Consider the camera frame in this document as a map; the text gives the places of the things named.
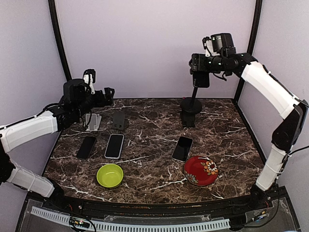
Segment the black phone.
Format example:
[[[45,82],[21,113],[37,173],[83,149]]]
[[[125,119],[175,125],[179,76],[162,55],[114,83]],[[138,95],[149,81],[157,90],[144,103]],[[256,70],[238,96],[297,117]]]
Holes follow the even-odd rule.
[[[210,78],[208,72],[194,72],[193,86],[197,88],[209,88]]]

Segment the white folding phone stand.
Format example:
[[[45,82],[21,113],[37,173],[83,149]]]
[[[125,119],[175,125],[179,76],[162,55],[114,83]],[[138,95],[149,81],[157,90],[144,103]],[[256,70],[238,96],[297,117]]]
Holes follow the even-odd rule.
[[[100,114],[86,114],[86,131],[98,131],[102,116]]]

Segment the black pole phone stand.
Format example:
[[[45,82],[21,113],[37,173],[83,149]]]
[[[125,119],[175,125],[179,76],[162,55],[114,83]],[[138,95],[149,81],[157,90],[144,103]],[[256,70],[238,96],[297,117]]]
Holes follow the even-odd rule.
[[[182,111],[195,115],[201,112],[202,104],[196,99],[197,90],[198,88],[194,87],[192,97],[187,97],[185,100],[181,101],[180,107]]]

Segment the lavender phone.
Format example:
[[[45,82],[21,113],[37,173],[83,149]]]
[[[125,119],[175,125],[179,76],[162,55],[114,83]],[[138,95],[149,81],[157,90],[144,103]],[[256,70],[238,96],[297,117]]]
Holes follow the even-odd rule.
[[[104,153],[104,158],[113,160],[120,159],[124,138],[123,134],[111,134]]]

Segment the purple phone dark screen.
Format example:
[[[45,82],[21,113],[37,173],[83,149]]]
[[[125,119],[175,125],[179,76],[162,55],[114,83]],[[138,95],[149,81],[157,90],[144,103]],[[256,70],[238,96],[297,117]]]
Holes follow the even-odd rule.
[[[77,152],[76,158],[83,160],[88,159],[96,143],[96,140],[97,140],[96,137],[92,136],[85,137]]]

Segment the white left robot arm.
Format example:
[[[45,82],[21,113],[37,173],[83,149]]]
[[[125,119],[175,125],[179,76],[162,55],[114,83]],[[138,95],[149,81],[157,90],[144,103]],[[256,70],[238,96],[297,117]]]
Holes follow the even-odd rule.
[[[37,115],[0,128],[0,182],[21,187],[29,192],[49,198],[49,203],[58,211],[68,207],[68,199],[59,192],[61,188],[52,180],[18,164],[9,154],[24,145],[41,142],[43,137],[59,133],[80,121],[93,108],[109,106],[115,90],[106,87],[94,93],[79,93],[69,101],[61,97],[58,103],[51,103]]]

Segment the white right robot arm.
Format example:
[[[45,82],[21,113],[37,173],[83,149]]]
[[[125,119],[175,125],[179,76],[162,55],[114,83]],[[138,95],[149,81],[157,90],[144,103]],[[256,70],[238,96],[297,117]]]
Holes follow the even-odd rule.
[[[283,173],[308,112],[308,103],[291,93],[266,67],[248,53],[206,56],[193,54],[190,73],[203,77],[209,73],[233,73],[258,90],[277,110],[281,124],[273,131],[270,154],[250,190],[246,205],[256,210],[265,202],[267,191]]]

